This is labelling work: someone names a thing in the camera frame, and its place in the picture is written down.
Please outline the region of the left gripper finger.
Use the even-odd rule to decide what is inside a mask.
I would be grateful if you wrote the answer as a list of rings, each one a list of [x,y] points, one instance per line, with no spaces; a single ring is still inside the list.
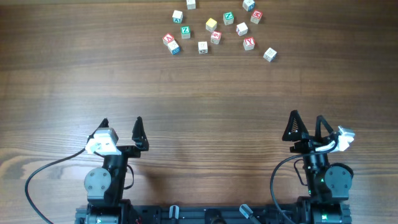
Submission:
[[[99,126],[87,137],[87,142],[89,142],[90,139],[94,138],[95,133],[100,130],[108,130],[109,129],[109,120],[107,118],[104,118],[102,122],[99,124]]]
[[[132,140],[136,143],[139,149],[148,149],[149,142],[144,131],[143,120],[140,116],[137,117],[134,127],[132,129]]]

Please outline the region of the wooden block blue side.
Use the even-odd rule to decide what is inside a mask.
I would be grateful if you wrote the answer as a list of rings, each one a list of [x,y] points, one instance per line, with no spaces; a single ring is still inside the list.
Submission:
[[[178,54],[180,52],[180,46],[175,40],[169,42],[167,47],[172,55]]]

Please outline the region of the red Y block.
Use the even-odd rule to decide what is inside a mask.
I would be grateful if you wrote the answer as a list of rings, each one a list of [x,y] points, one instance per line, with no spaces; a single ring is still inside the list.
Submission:
[[[253,50],[255,44],[256,42],[253,37],[248,37],[243,40],[243,47],[245,50]]]

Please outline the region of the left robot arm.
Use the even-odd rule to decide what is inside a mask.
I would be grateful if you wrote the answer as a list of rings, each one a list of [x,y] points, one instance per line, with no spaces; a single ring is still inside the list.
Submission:
[[[103,165],[89,171],[84,186],[88,206],[77,210],[75,223],[141,223],[142,218],[133,209],[129,199],[123,199],[123,192],[132,186],[125,186],[125,178],[132,167],[130,158],[140,158],[142,151],[149,150],[142,118],[139,116],[132,129],[134,145],[118,146],[119,138],[109,127],[105,118],[92,135],[88,137],[85,150],[89,154],[103,157]]]

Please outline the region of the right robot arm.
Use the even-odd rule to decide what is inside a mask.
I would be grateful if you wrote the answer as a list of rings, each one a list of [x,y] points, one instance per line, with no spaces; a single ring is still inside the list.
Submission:
[[[285,211],[285,220],[293,223],[351,223],[349,190],[353,183],[352,168],[342,163],[329,163],[328,154],[343,152],[354,141],[353,130],[338,126],[334,130],[323,116],[318,116],[315,134],[311,136],[299,112],[290,113],[283,141],[294,145],[290,151],[303,161],[307,197],[299,197],[291,211]]]

